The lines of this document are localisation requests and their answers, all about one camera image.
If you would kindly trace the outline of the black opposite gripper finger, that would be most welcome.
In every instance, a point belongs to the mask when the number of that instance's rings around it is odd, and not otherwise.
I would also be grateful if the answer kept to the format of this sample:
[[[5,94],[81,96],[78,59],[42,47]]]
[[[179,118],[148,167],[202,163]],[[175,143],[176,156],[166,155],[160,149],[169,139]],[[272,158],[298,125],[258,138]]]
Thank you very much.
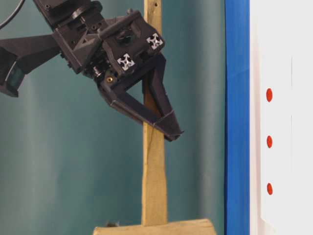
[[[156,111],[146,108],[145,121],[161,131],[166,140],[175,141],[183,133],[177,121],[174,109],[171,106],[167,92],[163,85],[166,59],[162,54],[152,58],[147,67],[148,72],[143,78],[143,92],[148,90],[152,101],[156,105]]]
[[[139,123],[146,122],[147,107],[129,95],[125,85],[120,83],[111,86],[106,79],[97,83],[100,94],[111,107]]]

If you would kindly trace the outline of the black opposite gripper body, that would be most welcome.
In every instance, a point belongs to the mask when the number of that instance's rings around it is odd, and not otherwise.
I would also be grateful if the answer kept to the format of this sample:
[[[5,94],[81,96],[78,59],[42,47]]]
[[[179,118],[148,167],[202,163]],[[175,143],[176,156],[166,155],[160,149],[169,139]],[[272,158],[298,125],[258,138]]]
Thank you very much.
[[[137,10],[104,19],[96,9],[78,9],[52,35],[75,73],[92,78],[106,71],[130,76],[164,47],[162,36]]]

